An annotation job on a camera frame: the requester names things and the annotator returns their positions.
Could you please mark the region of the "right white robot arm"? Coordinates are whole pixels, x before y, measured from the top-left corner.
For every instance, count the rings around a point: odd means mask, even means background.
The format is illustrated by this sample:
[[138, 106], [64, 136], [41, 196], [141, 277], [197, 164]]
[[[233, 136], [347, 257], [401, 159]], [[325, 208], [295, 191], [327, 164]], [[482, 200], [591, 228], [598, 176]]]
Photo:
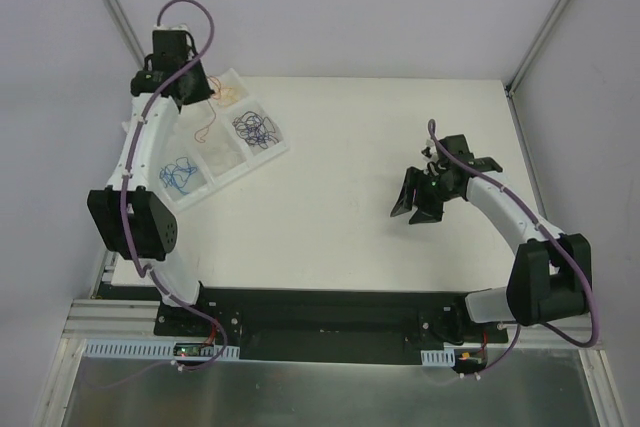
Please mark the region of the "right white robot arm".
[[473, 341], [486, 323], [542, 325], [590, 312], [591, 247], [581, 234], [566, 234], [535, 213], [510, 187], [491, 157], [477, 157], [463, 135], [430, 139], [426, 165], [407, 169], [392, 216], [409, 222], [442, 220], [446, 203], [462, 199], [478, 209], [514, 254], [507, 284], [471, 292], [465, 308], [450, 316], [452, 334]]

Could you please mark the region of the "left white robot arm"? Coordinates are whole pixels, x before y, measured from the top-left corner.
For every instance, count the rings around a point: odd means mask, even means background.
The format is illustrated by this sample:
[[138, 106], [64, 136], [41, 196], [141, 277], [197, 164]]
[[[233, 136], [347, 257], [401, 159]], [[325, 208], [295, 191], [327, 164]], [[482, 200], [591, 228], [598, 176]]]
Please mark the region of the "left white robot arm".
[[106, 186], [87, 197], [105, 247], [150, 280], [166, 305], [181, 306], [176, 322], [191, 336], [209, 329], [212, 314], [197, 302], [200, 283], [177, 251], [178, 222], [161, 170], [181, 109], [211, 94], [200, 63], [171, 77], [196, 58], [187, 26], [154, 28], [152, 51], [130, 83], [132, 115], [120, 158]]

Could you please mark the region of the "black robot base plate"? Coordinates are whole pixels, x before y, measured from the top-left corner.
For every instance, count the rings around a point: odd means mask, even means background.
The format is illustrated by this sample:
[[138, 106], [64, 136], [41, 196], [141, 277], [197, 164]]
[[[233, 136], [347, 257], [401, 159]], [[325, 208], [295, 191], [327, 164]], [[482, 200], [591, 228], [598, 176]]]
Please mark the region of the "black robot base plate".
[[202, 288], [197, 311], [161, 304], [154, 333], [229, 343], [243, 360], [417, 365], [424, 351], [508, 336], [474, 324], [460, 292]]

